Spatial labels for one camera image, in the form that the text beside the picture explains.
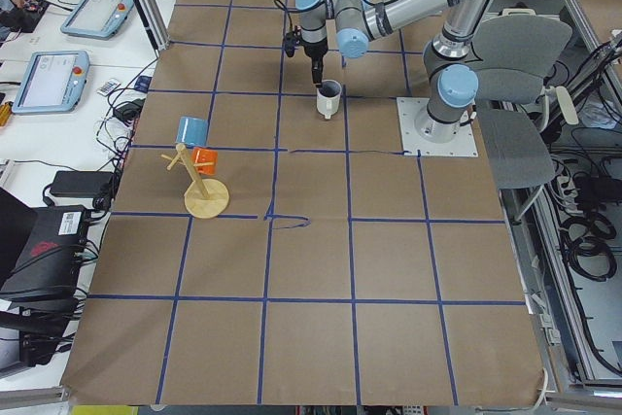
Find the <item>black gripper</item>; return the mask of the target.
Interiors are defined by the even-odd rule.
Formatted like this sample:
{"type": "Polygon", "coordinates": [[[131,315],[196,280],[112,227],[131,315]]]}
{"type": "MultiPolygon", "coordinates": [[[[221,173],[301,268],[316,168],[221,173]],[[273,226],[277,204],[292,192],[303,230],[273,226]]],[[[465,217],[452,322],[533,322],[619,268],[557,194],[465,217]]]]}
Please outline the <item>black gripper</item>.
{"type": "Polygon", "coordinates": [[[324,57],[327,54],[327,41],[322,40],[316,43],[304,42],[305,54],[311,59],[312,82],[316,88],[320,88],[323,83],[324,57]]]}

